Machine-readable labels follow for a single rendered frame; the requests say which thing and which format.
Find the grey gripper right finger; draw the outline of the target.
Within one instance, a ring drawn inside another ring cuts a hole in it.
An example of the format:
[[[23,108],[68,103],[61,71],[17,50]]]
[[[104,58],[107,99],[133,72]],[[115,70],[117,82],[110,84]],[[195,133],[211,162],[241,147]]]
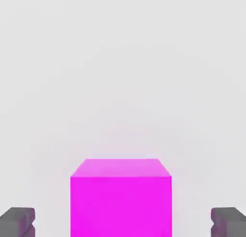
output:
[[[211,237],[246,237],[246,216],[235,207],[211,209]]]

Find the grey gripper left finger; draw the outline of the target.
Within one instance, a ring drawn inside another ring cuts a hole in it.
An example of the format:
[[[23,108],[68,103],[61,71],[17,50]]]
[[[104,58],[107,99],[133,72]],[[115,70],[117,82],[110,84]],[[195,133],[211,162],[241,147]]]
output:
[[[34,208],[11,207],[0,216],[0,237],[35,237]]]

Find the small magenta cube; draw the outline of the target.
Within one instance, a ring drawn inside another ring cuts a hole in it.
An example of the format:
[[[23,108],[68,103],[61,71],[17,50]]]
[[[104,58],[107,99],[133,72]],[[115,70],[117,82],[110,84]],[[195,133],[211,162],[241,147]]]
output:
[[[70,217],[70,237],[172,237],[172,177],[158,159],[86,159]]]

